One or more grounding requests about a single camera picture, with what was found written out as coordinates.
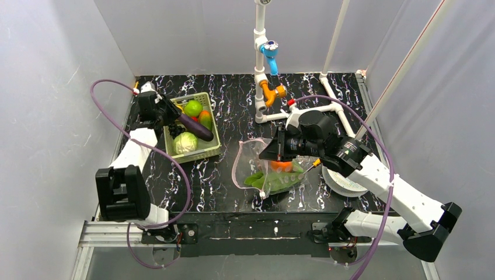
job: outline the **plastic basket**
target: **plastic basket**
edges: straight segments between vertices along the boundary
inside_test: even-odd
[[[207,92],[200,92],[200,93],[195,93],[195,94],[190,94],[186,95],[183,97],[177,97],[177,98],[172,98],[170,101],[173,103],[176,103],[181,106],[185,106],[186,103],[194,99],[201,103],[203,105],[203,110],[210,112],[210,114],[213,115],[213,111],[211,108],[211,103],[210,103],[210,96],[208,95]],[[169,154],[174,160],[176,160],[178,163],[184,163],[184,162],[191,162],[193,160],[197,159],[204,159],[208,158],[210,156],[217,156],[220,154],[220,138],[218,137],[218,129],[217,129],[217,122],[215,121],[215,118],[213,117],[213,126],[212,126],[212,132],[213,132],[213,140],[210,142],[203,141],[201,139],[198,139],[198,148],[194,152],[190,153],[182,153],[182,154],[177,154],[173,148],[173,139],[170,136],[169,130],[167,127],[163,129],[163,132],[165,134],[165,151],[167,154]]]

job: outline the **green cabbage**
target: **green cabbage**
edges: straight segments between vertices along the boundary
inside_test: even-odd
[[[173,140],[173,148],[177,154],[196,151],[198,138],[191,132],[183,132]]]

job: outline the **black marble surface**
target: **black marble surface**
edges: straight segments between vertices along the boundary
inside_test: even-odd
[[[301,73],[269,76],[271,85],[283,84],[287,87],[288,96],[284,100],[277,99],[268,113],[279,113],[281,106],[288,111],[287,100],[290,98],[325,95],[326,92],[318,81],[318,75]],[[360,198],[346,198],[332,192],[323,181],[320,167],[312,171],[313,176],[309,184],[303,187],[293,187],[289,192],[271,195],[266,200],[261,200],[257,191],[253,189],[241,190],[233,184],[231,168],[239,148],[239,141],[256,137],[271,138],[276,127],[276,122],[260,125],[254,121],[256,109],[253,75],[142,76],[138,81],[140,85],[151,81],[159,92],[165,93],[170,98],[197,92],[210,94],[222,144],[221,154],[181,164],[189,175],[193,189],[193,203],[189,211],[338,212],[342,207],[349,206],[362,211],[383,210],[384,203],[369,192]],[[353,73],[330,73],[329,81],[337,97],[365,118],[366,113],[355,75]],[[299,108],[303,109],[316,104],[329,104],[329,102],[321,99],[311,100]],[[346,114],[351,126],[357,131],[359,122],[349,113]],[[127,120],[127,130],[137,116],[137,106],[133,100]],[[365,138],[365,142],[368,141],[368,146],[376,153],[373,139]],[[163,137],[158,141],[157,147],[165,150]],[[186,203],[185,183],[171,162],[151,152],[142,173],[152,203],[172,212],[179,212],[184,207]]]

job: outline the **clear plastic bag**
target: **clear plastic bag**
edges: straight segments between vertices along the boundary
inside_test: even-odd
[[[233,183],[241,189],[259,190],[262,199],[300,184],[304,180],[303,172],[311,166],[311,160],[302,157],[288,163],[260,160],[260,153],[270,141],[266,138],[239,141],[239,151],[232,166]]]

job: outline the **orange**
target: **orange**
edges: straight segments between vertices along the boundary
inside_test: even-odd
[[[281,172],[291,172],[292,162],[270,162],[270,167],[273,171],[280,170]]]

